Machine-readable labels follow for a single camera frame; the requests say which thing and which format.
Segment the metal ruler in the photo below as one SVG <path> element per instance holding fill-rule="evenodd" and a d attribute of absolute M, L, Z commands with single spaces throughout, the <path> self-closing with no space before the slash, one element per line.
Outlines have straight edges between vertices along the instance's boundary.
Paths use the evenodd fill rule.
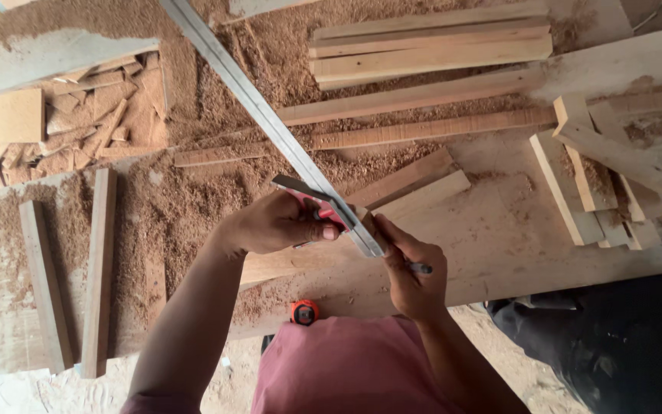
<path fill-rule="evenodd" d="M 249 115 L 265 131 L 273 144 L 284 155 L 308 186 L 336 200 L 339 208 L 354 224 L 349 237 L 367 257 L 380 257 L 384 254 L 379 243 L 362 225 L 357 215 L 344 202 L 317 165 L 313 163 L 293 134 L 285 127 L 280 117 L 272 110 L 249 78 L 239 68 L 232 55 L 203 22 L 201 16 L 190 6 L 188 0 L 160 0 L 168 16 L 180 27 L 183 34 L 193 43 L 196 50 L 226 83 Z"/>

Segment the stack of wooden strips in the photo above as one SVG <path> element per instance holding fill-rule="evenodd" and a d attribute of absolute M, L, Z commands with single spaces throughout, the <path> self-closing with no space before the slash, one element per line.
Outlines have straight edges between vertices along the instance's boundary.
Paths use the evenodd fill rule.
<path fill-rule="evenodd" d="M 316 30 L 310 72 L 321 90 L 446 69 L 546 59 L 553 52 L 543 0 L 409 15 Z"/>
<path fill-rule="evenodd" d="M 581 94 L 554 102 L 558 127 L 530 138 L 576 245 L 661 244 L 662 163 L 635 149 L 609 102 L 587 106 Z"/>

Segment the finger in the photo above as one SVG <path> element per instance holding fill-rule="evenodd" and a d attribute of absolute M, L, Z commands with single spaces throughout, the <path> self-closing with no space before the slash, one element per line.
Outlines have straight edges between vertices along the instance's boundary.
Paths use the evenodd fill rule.
<path fill-rule="evenodd" d="M 418 284 L 418 280 L 408 269 L 408 264 L 405 263 L 400 249 L 391 245 L 382 260 L 385 262 L 385 269 L 390 276 L 391 284 L 396 284 L 401 289 L 410 289 Z"/>
<path fill-rule="evenodd" d="M 385 238 L 397 246 L 407 257 L 417 260 L 417 257 L 422 254 L 419 250 L 423 242 L 401 230 L 390 219 L 385 217 L 384 214 L 375 215 L 374 222 L 377 224 L 377 229 L 382 232 Z"/>

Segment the pink shirt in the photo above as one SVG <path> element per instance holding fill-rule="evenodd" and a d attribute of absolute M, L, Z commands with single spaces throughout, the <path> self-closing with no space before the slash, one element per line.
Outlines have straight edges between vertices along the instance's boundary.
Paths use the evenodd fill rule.
<path fill-rule="evenodd" d="M 155 409 L 165 398 L 137 396 L 122 413 L 168 412 Z M 197 412 L 181 406 L 170 412 Z M 438 388 L 415 324 L 397 317 L 280 327 L 260 361 L 252 413 L 304 411 L 462 413 Z"/>

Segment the black cloth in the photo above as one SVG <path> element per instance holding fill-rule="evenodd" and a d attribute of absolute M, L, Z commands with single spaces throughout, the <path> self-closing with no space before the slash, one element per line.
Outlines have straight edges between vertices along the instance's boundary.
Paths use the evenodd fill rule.
<path fill-rule="evenodd" d="M 487 311 L 592 412 L 662 413 L 662 275 L 490 301 Z"/>

